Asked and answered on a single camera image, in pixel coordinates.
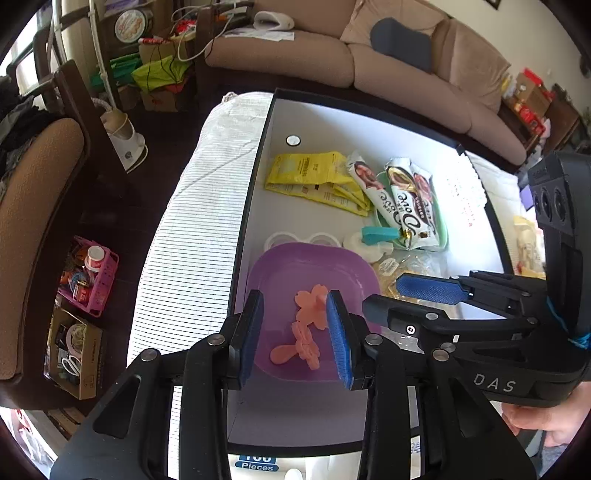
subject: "pink flower-shaped cookie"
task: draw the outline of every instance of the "pink flower-shaped cookie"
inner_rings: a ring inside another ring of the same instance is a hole
[[[286,363],[290,358],[299,355],[306,360],[310,370],[320,368],[320,349],[312,338],[308,325],[314,324],[318,330],[325,330],[326,296],[329,289],[324,285],[315,285],[311,292],[301,290],[295,296],[295,303],[300,309],[295,314],[296,321],[291,324],[291,331],[295,337],[295,345],[278,345],[269,355],[271,362],[276,365]]]
[[[318,330],[325,330],[326,322],[326,296],[329,289],[324,285],[315,285],[311,292],[301,290],[295,296],[295,303],[300,309],[295,314],[295,319],[303,325],[314,324]]]

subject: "gray pillow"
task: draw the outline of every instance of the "gray pillow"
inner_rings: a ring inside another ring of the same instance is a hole
[[[431,73],[431,38],[405,27],[394,18],[383,18],[369,34],[372,48]]]

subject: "teal clip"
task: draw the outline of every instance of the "teal clip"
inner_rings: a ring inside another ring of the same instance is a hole
[[[400,231],[397,228],[364,226],[361,229],[361,237],[365,245],[375,245],[378,242],[392,242],[399,236]]]

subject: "beige sofa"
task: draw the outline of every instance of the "beige sofa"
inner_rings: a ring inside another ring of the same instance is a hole
[[[363,24],[368,12],[381,15],[374,4],[384,2],[414,30],[421,30],[421,19],[428,18],[423,30],[431,36],[433,73],[377,53],[351,28],[356,17]],[[252,11],[261,10],[291,16],[295,40],[220,37],[206,51],[206,67],[355,88],[465,134],[515,166],[525,161],[525,148],[497,116],[501,77],[509,64],[477,33],[426,0],[255,0]],[[212,25],[203,25],[204,19],[207,15],[198,24],[199,49],[215,32]],[[197,75],[199,82],[199,76],[213,73],[198,67]]]

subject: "clothing pile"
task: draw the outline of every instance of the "clothing pile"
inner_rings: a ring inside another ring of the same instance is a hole
[[[23,99],[10,77],[0,77],[0,202],[18,162],[45,127],[60,116]]]

